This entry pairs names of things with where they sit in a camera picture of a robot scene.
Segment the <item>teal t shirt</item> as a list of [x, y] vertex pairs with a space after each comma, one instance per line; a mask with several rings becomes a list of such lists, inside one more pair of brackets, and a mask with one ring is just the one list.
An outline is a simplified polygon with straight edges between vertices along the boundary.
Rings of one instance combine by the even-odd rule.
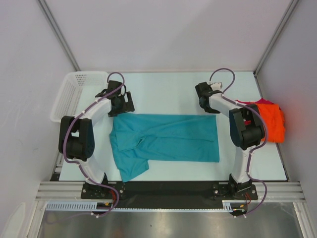
[[215, 116], [119, 115], [109, 135], [123, 182], [149, 170], [149, 161], [220, 161]]

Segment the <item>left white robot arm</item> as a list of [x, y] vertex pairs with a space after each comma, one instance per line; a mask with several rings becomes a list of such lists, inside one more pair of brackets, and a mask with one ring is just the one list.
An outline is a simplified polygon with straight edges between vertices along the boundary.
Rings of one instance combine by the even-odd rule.
[[98, 198], [109, 194], [109, 185], [104, 183], [105, 172], [94, 156], [94, 126], [103, 117], [116, 117], [133, 112], [131, 93], [123, 82], [109, 80], [107, 88], [95, 96], [94, 102], [77, 116], [64, 116], [60, 122], [59, 152], [69, 164], [79, 167], [87, 183], [93, 184], [92, 192]]

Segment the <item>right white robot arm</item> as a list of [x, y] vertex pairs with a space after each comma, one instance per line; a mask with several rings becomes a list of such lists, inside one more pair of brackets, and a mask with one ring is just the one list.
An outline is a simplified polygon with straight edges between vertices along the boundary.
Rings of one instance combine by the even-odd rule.
[[235, 145], [235, 161], [229, 176], [229, 195], [240, 199], [246, 194], [245, 183], [252, 181], [251, 159], [255, 150], [266, 141], [267, 126], [255, 104], [244, 105], [226, 98], [221, 91], [222, 84], [202, 82], [195, 86], [199, 105], [206, 113], [223, 114], [229, 118], [230, 138]]

